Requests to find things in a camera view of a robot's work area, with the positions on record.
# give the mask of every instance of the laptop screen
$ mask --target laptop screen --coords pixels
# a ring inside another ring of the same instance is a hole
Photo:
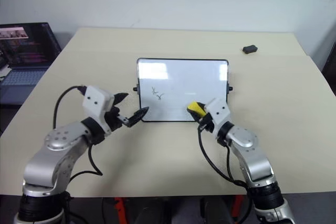
[[[61,48],[48,23],[0,25],[0,53],[10,67],[49,66]]]

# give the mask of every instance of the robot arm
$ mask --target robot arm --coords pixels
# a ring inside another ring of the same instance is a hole
[[[295,224],[257,136],[230,122],[230,110],[225,99],[216,98],[207,105],[193,102],[187,110],[199,122],[201,130],[210,131],[220,145],[229,146],[237,156],[259,221]]]
[[[131,127],[147,108],[131,118],[115,107],[128,94],[111,94],[94,86],[85,91],[83,107],[88,118],[53,129],[24,172],[23,196],[14,223],[63,223],[66,189],[77,159],[123,124]]]

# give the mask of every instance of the table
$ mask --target table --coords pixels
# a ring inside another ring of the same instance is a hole
[[[256,53],[241,49],[254,44]],[[130,95],[120,104],[130,116],[139,108],[139,57],[213,58],[230,63],[234,91],[228,103],[235,124],[254,131],[283,193],[336,190],[336,99],[322,74],[290,33],[82,28],[58,56],[0,139],[0,194],[20,195],[25,165],[51,130],[59,95],[75,84],[98,85]],[[82,96],[62,101],[57,125],[85,118]],[[225,150],[209,133],[204,146],[221,169]],[[122,127],[95,146],[102,177],[76,178],[76,197],[244,194],[220,178],[198,146],[195,123],[143,123]],[[237,179],[242,175],[232,157]],[[87,155],[73,173],[90,169]]]

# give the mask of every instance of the black cable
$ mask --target black cable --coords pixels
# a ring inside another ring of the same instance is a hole
[[[105,210],[104,210],[104,198],[101,198],[101,216],[103,218],[103,224],[106,224]]]
[[[78,215],[74,212],[69,212],[70,215],[76,217],[77,219],[81,220],[82,222],[84,222],[85,224],[90,224],[83,216]]]
[[[70,212],[70,201],[71,201],[71,196],[69,199],[67,199],[65,206],[64,206],[64,215],[65,215],[65,223],[70,223],[70,217],[69,217],[69,212]]]
[[[202,143],[202,138],[201,138],[201,126],[199,126],[197,128],[197,133],[198,133],[198,143],[200,144],[200,148],[201,151],[205,157],[205,159],[208,161],[208,163],[211,165],[211,167],[216,171],[216,173],[218,173],[219,175],[221,175],[226,181],[229,181],[233,184],[235,184],[236,186],[241,186],[244,187],[246,190],[248,190],[247,184],[242,181],[242,180],[235,180],[235,179],[231,179],[230,177],[226,176],[221,170],[219,170],[217,168],[217,166],[211,161],[211,159],[208,157],[208,155],[206,154],[204,147],[203,147],[203,143]]]
[[[247,207],[247,210],[246,210],[246,213],[244,214],[244,216],[242,217],[242,219],[238,222],[238,224],[242,224],[246,219],[247,219],[247,217],[250,215],[250,213],[251,213],[251,209],[252,209],[252,198],[251,197],[249,197],[248,195],[247,195],[247,197],[248,197],[248,207]]]
[[[67,90],[65,90],[61,95],[60,95],[60,97],[57,99],[57,102],[56,102],[56,104],[55,104],[55,108],[54,108],[54,117],[52,118],[52,128],[53,129],[55,129],[56,128],[56,117],[57,117],[57,110],[58,110],[58,106],[59,106],[59,104],[60,104],[60,102],[61,102],[61,100],[62,100],[62,98],[69,92],[69,91],[71,91],[71,90],[73,90],[73,89],[78,89],[78,88],[81,88],[82,86],[72,86],[72,87],[70,87],[70,88],[68,88]]]
[[[74,179],[76,178],[77,176],[81,175],[81,174],[85,174],[85,173],[90,173],[90,174],[94,174],[94,175],[98,175],[98,176],[102,176],[103,173],[100,171],[100,169],[95,165],[95,163],[93,162],[93,159],[92,159],[92,145],[89,146],[89,150],[88,150],[88,156],[89,156],[89,161],[90,161],[90,164],[92,165],[93,169],[95,169],[96,171],[92,171],[92,170],[83,170],[82,172],[79,172],[79,173],[76,173],[75,175],[73,175],[71,178],[70,178],[70,181],[69,183]]]
[[[218,173],[219,175],[221,175],[225,180],[227,180],[227,181],[229,181],[229,182],[235,184],[236,186],[244,187],[244,188],[246,189],[246,191],[247,191],[247,197],[249,198],[249,205],[248,205],[248,208],[247,208],[246,213],[244,214],[244,216],[242,217],[242,219],[238,222],[238,224],[242,224],[242,223],[247,219],[247,217],[249,216],[249,214],[250,214],[250,212],[251,212],[251,209],[252,209],[252,203],[253,203],[251,197],[249,196],[248,186],[247,186],[247,184],[246,184],[244,181],[242,181],[242,180],[235,180],[235,179],[233,179],[232,174],[231,174],[231,169],[230,169],[230,166],[229,166],[229,156],[230,156],[230,152],[229,152],[229,148],[228,148],[228,146],[226,146],[226,147],[227,147],[227,150],[228,150],[228,152],[227,152],[227,156],[226,156],[226,160],[227,160],[228,162],[227,162],[226,165],[227,165],[227,170],[228,170],[228,173],[229,173],[229,177],[226,176],[221,170],[219,170],[219,169],[217,168],[217,166],[211,161],[211,159],[209,158],[209,156],[206,154],[206,152],[205,152],[205,150],[204,150],[203,143],[202,143],[201,132],[202,132],[202,130],[201,130],[201,126],[199,126],[199,127],[197,128],[198,142],[199,142],[199,144],[200,144],[200,148],[201,148],[201,151],[202,151],[202,153],[203,153],[205,159],[208,161],[208,163],[211,165],[211,167],[216,171],[216,173]]]
[[[230,179],[233,179],[232,173],[231,173],[231,168],[230,168],[230,148],[229,146],[225,146],[225,148],[227,149],[227,154],[226,154],[226,169],[227,169],[227,173],[230,177]]]

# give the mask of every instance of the whiteboard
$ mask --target whiteboard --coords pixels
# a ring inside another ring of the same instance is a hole
[[[194,121],[187,112],[193,102],[226,97],[227,60],[139,58],[140,107],[149,107],[144,122]]]

